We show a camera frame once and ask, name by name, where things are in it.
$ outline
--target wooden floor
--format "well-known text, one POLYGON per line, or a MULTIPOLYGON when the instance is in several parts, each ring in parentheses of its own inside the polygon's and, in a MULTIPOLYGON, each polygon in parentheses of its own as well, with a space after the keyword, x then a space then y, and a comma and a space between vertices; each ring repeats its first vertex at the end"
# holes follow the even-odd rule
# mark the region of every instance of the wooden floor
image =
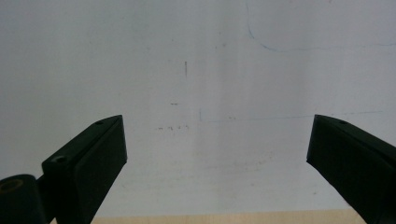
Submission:
POLYGON ((169 217, 96 217, 92 224, 363 224, 352 209, 169 217))

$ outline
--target black object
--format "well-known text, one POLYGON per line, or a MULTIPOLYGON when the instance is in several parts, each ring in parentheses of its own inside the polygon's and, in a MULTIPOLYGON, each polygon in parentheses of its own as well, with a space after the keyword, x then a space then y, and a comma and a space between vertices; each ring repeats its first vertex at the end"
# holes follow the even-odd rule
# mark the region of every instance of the black object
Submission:
POLYGON ((396 223, 395 147, 348 122, 316 115, 307 162, 367 223, 396 223))
POLYGON ((0 181, 0 223, 91 223, 127 161, 122 116, 96 121, 42 163, 0 181))

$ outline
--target white surface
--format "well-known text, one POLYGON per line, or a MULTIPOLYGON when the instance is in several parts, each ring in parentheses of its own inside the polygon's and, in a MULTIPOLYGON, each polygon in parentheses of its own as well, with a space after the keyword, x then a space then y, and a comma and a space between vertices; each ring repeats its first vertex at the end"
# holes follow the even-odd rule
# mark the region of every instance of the white surface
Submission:
POLYGON ((347 207, 314 114, 395 144, 396 2, 1 1, 0 177, 124 116, 98 216, 347 207))

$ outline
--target whiteboard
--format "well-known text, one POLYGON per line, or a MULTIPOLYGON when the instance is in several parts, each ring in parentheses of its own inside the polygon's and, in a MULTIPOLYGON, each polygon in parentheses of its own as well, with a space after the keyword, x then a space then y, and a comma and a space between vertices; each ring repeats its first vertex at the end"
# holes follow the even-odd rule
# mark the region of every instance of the whiteboard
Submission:
POLYGON ((1 1, 0 178, 122 114, 98 216, 347 208, 305 162, 315 114, 395 145, 396 2, 1 1))

